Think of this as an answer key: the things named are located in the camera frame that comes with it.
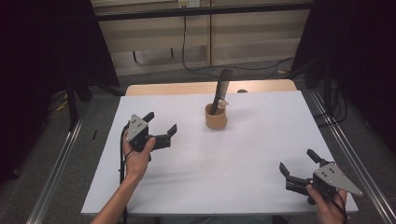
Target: hand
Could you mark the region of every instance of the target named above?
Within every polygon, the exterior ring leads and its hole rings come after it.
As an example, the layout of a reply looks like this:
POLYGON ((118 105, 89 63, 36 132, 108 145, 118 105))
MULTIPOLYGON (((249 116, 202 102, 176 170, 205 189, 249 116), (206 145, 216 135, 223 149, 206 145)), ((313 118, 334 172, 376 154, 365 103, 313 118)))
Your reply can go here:
POLYGON ((155 145, 155 137, 150 137, 150 139, 145 144, 142 152, 135 151, 131 144, 126 141, 126 136, 128 134, 128 130, 125 132, 123 136, 123 144, 122 150, 124 157, 127 156, 125 164, 126 164, 126 175, 125 177, 136 178, 140 181, 143 178, 146 170, 149 165, 149 153, 152 151, 155 145))
MULTIPOLYGON (((308 190, 308 193, 309 195, 311 195, 312 199, 317 203, 317 207, 318 207, 317 214, 318 214, 319 223, 321 224, 344 223, 343 214, 332 203, 324 201, 318 189, 315 189, 311 185, 306 186, 306 189, 308 190)), ((344 203, 347 203, 347 192, 342 189, 339 189, 338 194, 334 195, 333 197, 334 201, 341 208, 345 209, 344 203)))

